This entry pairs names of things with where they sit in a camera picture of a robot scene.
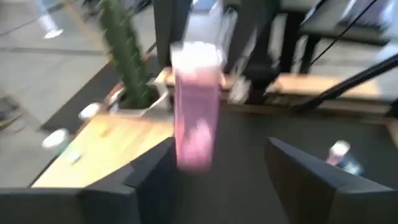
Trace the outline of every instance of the pink liquid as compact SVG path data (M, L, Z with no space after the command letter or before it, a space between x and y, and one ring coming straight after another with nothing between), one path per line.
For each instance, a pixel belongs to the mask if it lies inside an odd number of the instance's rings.
M177 163L180 169L208 170L213 156L213 144L218 109L220 86L218 77L199 75L201 81L175 79L175 141Z

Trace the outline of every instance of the potted cactus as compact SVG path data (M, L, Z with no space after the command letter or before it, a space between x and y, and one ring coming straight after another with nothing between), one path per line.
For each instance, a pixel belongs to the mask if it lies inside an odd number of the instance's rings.
M102 0L99 9L112 63L124 83L124 89L115 94L117 107L124 110L150 108L163 93L159 93L156 86L150 84L150 76L141 59L137 35L131 25L133 13L127 12L119 0Z

